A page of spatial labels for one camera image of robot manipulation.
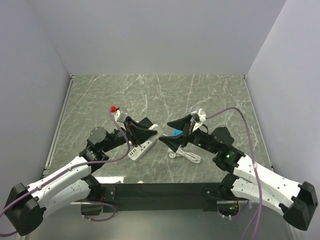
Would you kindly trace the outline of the black socket adapter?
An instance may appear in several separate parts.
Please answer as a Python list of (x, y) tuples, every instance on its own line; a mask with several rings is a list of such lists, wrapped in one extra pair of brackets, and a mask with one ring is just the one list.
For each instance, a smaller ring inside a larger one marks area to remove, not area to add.
[(153, 125), (153, 123), (151, 122), (151, 120), (148, 117), (144, 117), (138, 123), (146, 128), (150, 128)]

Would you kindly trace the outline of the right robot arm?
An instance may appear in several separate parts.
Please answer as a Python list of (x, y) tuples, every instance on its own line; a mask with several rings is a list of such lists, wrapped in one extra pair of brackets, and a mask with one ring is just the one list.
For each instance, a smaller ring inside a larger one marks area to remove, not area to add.
[(279, 213), (291, 226), (306, 231), (318, 207), (315, 187), (304, 181), (285, 178), (258, 164), (233, 146), (234, 138), (227, 127), (217, 127), (212, 133), (200, 129), (202, 122), (191, 115), (168, 122), (168, 126), (181, 133), (161, 136), (159, 139), (173, 152), (193, 144), (214, 154), (213, 162), (226, 171), (219, 193), (230, 200), (243, 198), (257, 202)]

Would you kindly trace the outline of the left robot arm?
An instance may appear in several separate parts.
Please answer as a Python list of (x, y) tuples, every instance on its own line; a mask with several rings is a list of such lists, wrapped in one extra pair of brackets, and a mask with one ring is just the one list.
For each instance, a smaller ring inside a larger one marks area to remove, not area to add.
[(16, 184), (1, 215), (8, 218), (19, 235), (30, 234), (44, 217), (60, 208), (78, 200), (94, 201), (99, 197), (100, 184), (92, 174), (111, 162), (106, 152), (123, 144), (138, 147), (162, 134), (163, 129), (148, 118), (136, 122), (129, 116), (111, 133), (102, 126), (93, 128), (86, 147), (70, 163), (29, 185)]

